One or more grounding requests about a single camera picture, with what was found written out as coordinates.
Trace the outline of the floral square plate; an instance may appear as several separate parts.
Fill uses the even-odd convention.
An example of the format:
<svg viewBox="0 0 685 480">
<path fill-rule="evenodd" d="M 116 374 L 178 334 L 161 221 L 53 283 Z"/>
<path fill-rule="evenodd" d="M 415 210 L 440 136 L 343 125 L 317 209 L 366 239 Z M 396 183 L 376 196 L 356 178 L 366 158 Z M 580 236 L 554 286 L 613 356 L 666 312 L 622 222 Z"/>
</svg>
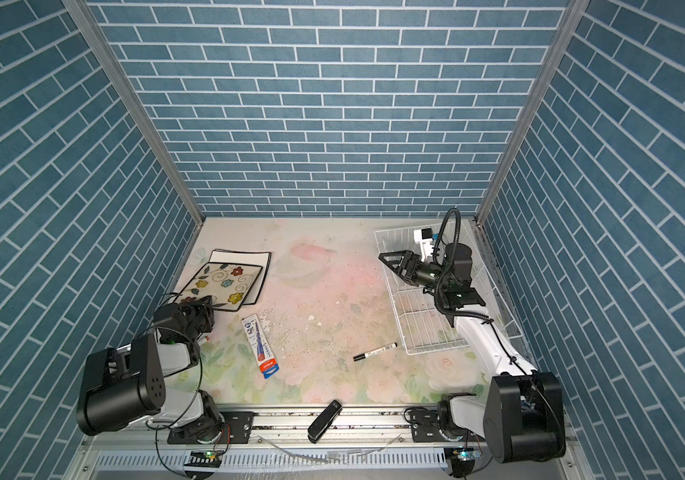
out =
<svg viewBox="0 0 685 480">
<path fill-rule="evenodd" d="M 214 310 L 236 312 L 246 302 L 264 268 L 254 264 L 208 262 L 184 285 L 176 302 L 210 298 Z"/>
</svg>

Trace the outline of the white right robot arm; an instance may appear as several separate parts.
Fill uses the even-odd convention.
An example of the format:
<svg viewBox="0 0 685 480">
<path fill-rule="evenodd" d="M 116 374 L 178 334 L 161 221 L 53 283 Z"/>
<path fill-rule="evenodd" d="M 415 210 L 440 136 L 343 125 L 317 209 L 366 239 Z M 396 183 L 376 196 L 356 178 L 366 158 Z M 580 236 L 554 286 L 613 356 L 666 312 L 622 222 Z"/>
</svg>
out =
<svg viewBox="0 0 685 480">
<path fill-rule="evenodd" d="M 444 395 L 437 404 L 438 431 L 450 440 L 485 440 L 498 463 L 546 462 L 564 456 L 562 388 L 504 337 L 472 284 L 472 249 L 460 240 L 461 215 L 452 207 L 437 231 L 416 233 L 419 252 L 379 254 L 379 261 L 410 287 L 432 299 L 434 310 L 473 350 L 489 380 L 484 400 L 472 393 Z"/>
</svg>

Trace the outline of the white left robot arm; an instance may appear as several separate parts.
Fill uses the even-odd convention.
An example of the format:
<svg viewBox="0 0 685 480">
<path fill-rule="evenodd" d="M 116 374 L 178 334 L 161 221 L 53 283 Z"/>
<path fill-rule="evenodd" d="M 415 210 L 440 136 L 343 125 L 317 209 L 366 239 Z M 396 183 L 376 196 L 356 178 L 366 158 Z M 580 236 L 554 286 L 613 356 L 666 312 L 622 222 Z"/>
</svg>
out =
<svg viewBox="0 0 685 480">
<path fill-rule="evenodd" d="M 216 313 L 256 304 L 272 256 L 268 252 L 214 250 L 182 290 L 168 293 L 148 329 L 130 343 L 86 358 L 76 404 L 82 433 L 118 432 L 136 422 L 164 432 L 172 445 L 246 444 L 254 414 L 222 412 L 214 398 L 166 386 L 166 379 L 204 367 L 202 344 Z"/>
</svg>

